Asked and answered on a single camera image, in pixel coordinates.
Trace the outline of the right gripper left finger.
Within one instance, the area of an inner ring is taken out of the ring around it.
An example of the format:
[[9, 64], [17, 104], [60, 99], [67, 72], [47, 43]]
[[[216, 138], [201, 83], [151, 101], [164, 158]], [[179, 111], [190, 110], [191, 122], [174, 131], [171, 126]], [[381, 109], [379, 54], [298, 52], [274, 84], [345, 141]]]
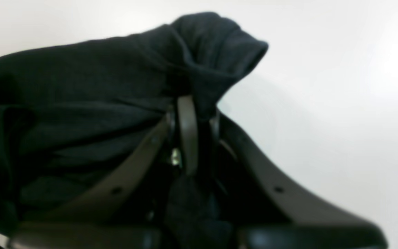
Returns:
[[22, 223], [10, 237], [9, 249], [158, 249], [162, 232], [140, 226], [107, 226], [107, 222], [144, 180], [162, 148], [180, 138], [181, 165], [197, 172], [199, 145], [192, 96], [177, 99], [133, 153], [110, 175], [79, 197]]

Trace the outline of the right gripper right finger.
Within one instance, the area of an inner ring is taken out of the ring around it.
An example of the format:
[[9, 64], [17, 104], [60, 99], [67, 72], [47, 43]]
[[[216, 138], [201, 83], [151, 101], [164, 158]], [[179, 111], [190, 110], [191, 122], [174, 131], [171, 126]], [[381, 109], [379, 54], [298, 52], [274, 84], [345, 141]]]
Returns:
[[231, 249], [386, 249], [374, 223], [311, 193], [288, 177], [224, 114], [211, 121], [213, 175]]

